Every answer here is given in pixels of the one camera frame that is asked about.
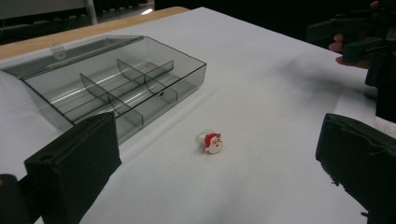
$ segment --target small red and white object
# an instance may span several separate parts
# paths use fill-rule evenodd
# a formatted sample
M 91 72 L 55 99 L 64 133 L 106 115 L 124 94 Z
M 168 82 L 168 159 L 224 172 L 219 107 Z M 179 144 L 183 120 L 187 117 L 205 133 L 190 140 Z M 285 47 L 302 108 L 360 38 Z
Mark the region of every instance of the small red and white object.
M 197 140 L 205 144 L 204 151 L 210 154 L 218 153 L 222 150 L 223 144 L 221 141 L 221 134 L 215 133 L 213 130 L 208 129 L 197 135 Z

